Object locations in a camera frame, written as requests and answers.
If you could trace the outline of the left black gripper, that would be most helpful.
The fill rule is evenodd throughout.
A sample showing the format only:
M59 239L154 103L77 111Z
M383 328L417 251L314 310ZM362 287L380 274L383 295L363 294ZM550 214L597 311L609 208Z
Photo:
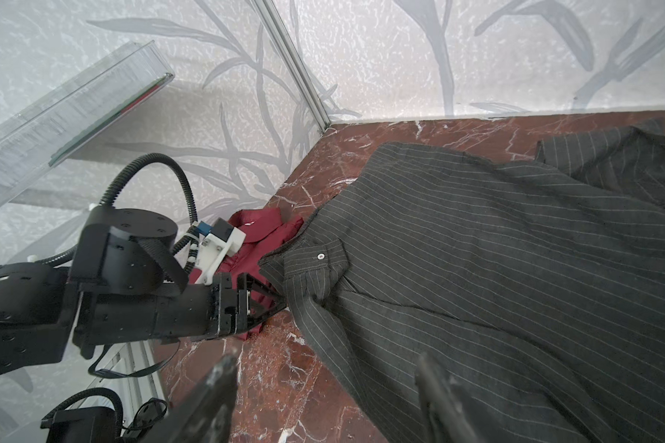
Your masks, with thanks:
M214 307L208 339L237 336L262 325L286 309L286 299L249 273L233 284L230 273L217 273L212 282Z

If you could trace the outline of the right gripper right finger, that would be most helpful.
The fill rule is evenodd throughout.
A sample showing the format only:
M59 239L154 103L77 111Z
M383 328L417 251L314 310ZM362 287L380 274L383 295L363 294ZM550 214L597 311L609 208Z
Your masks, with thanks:
M429 354L419 356L415 382L426 441L488 441L480 405Z

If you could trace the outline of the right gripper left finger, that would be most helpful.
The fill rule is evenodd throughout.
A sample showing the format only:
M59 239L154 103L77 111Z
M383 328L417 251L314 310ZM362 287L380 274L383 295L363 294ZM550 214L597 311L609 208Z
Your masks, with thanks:
M238 358L228 354L141 442L227 443L237 396Z

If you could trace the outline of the dark grey striped shirt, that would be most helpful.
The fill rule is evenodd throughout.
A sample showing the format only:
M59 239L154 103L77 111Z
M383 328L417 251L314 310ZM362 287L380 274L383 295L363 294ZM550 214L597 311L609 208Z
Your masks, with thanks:
M419 442L429 354L517 442L665 442L665 133L495 164L390 142L260 261L386 439Z

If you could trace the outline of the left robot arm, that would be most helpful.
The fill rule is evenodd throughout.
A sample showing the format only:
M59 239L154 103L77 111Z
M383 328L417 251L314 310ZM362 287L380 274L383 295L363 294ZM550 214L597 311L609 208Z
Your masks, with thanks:
M68 265L0 266L0 376L61 361L69 343L99 367L96 348L182 338L212 340L248 332L286 307L257 278L220 271L244 245L227 221L193 223L186 265L175 257L175 223L149 210L92 210Z

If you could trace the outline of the maroon folded shirt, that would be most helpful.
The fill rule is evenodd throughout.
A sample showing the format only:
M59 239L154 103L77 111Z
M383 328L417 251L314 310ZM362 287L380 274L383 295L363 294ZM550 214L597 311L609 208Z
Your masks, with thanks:
M277 208L264 209L264 210L241 210L236 212L229 220L227 220L234 227L238 228L245 233L246 239L241 249L232 257L227 257L220 265L217 273L230 273L232 275L233 284L236 284L236 278L242 273L249 273L256 279L271 288L273 286L270 282L260 274L259 261L268 253L274 251L278 247L282 247L284 243L291 240L299 231L302 226L302 219L296 218L293 221L285 223L282 219L281 211ZM202 236L197 232L197 225L193 223L186 238L190 240L190 255L188 256L188 265L194 268L194 262L198 256L199 243L201 243ZM208 340L208 328L210 326L212 308L214 301L212 300L212 283L210 285L193 284L196 289L208 290L208 295L212 301L212 306L208 311L209 325L206 330L198 335L191 337L193 341ZM256 327L249 332L237 335L240 338L246 338L251 332L258 332L262 325Z

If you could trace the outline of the clear plastic wall bin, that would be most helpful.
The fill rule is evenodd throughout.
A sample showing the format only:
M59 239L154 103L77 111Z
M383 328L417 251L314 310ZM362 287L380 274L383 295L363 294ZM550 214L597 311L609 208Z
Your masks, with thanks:
M175 77L154 42L129 42L0 125L0 207Z

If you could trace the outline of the aluminium cage frame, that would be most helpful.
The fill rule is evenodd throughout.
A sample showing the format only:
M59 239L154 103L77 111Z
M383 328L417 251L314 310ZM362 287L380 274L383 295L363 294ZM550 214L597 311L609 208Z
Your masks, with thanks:
M314 121L320 131L324 133L331 125L330 117L324 109L323 101L308 74L308 70L278 10L273 1L270 0L253 0L252 3L262 19L264 28L271 36L274 47L279 51L280 57L283 59L290 75L295 81L304 102L308 105Z

